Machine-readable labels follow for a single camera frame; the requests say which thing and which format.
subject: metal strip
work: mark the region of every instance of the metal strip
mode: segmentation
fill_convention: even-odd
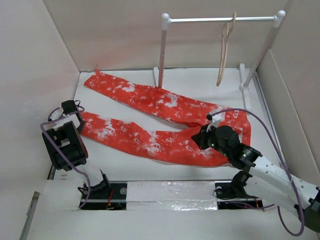
[[[211,17],[211,18],[176,18],[170,19],[170,24],[186,24],[186,23],[228,23],[233,21],[233,17]],[[247,16],[236,17],[236,22],[273,22],[276,16]]]

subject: white floor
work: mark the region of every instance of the white floor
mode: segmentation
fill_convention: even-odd
[[[124,78],[136,84],[155,85],[152,70],[105,71],[110,75]],[[94,73],[82,72],[75,93],[75,100],[80,100],[85,110],[102,116],[133,121],[146,130],[179,131],[184,125],[167,122],[156,116],[137,111],[116,102],[94,90],[84,87],[84,82]],[[236,68],[227,68],[221,85],[216,86],[217,68],[177,68],[166,69],[163,88],[189,98],[243,108],[242,93],[239,90],[240,76]],[[265,118],[266,109],[260,102],[255,84],[250,84],[252,111],[270,127]],[[251,145],[267,156],[274,163],[278,157],[260,123],[252,116],[248,117],[251,128]],[[229,166],[214,168],[185,166],[155,161],[133,156],[83,137],[88,150],[88,161],[100,168],[111,181],[148,181],[148,180],[220,180],[232,179],[238,172]],[[54,179],[73,179],[78,175],[74,171],[56,171]]]
[[[109,71],[117,77],[133,83],[155,85],[152,70]],[[225,70],[219,87],[215,86],[217,69],[189,68],[167,69],[163,87],[169,91],[197,100],[243,108],[239,90],[239,72],[235,68]],[[87,111],[106,117],[130,120],[147,130],[180,130],[182,125],[168,123],[157,117],[141,113],[106,96],[84,87],[92,73],[83,72],[75,94],[75,100]],[[266,109],[251,83],[252,111],[271,129]],[[267,158],[278,164],[276,153],[262,126],[248,117],[251,128],[251,145]],[[229,166],[204,168],[164,164],[142,157],[129,155],[83,137],[89,153],[89,161],[101,168],[111,181],[148,180],[221,180],[232,179],[238,172]],[[74,171],[56,171],[54,180],[48,181],[40,196],[29,231],[28,240],[317,240],[308,230],[301,237],[289,235],[281,226],[275,208],[260,210],[125,210],[84,211],[79,210],[80,193],[77,187],[83,183]],[[286,211],[283,217],[288,227],[298,232],[300,222]]]

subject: white wall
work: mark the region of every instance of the white wall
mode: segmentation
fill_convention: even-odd
[[[172,18],[273,16],[287,0],[44,0],[81,71],[159,65],[161,15]],[[227,67],[253,64],[270,22],[237,23]],[[166,67],[218,67],[223,23],[170,25]]]
[[[289,0],[290,10],[259,76],[293,174],[320,183],[320,1]]]
[[[0,1],[0,33],[0,238],[16,240],[51,165],[40,123],[79,71],[42,0]]]

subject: clothing rack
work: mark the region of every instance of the clothing rack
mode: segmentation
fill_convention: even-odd
[[[255,74],[255,71],[258,68],[262,58],[264,57],[266,51],[268,50],[270,43],[274,39],[277,28],[279,27],[281,21],[283,20],[286,12],[280,10],[274,16],[257,16],[257,17],[236,17],[236,22],[273,22],[273,25],[265,38],[265,41],[261,47],[260,52],[257,55],[257,58],[251,68],[251,71],[248,76],[246,76],[245,65],[240,63],[239,65],[239,74],[240,74],[240,86],[239,89],[242,91],[242,98],[244,108],[251,110],[250,98],[249,98],[249,83],[252,77]],[[161,34],[161,49],[160,49],[160,60],[159,60],[159,69],[155,67],[153,69],[154,77],[157,81],[159,88],[163,86],[164,78],[164,68],[165,68],[165,50],[166,50],[166,39],[167,39],[167,30],[170,24],[187,24],[187,23],[231,23],[234,20],[233,17],[213,17],[213,18],[170,18],[169,14],[162,14],[162,34]]]

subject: red wire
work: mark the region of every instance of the red wire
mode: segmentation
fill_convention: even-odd
[[[108,198],[108,203],[107,203],[107,205],[106,205],[106,208],[105,208],[105,210],[107,210],[107,208],[109,207],[109,204],[110,204],[110,200],[112,199],[112,195],[114,194],[114,189],[112,190],[112,192],[111,192],[111,195],[110,195],[110,197]]]

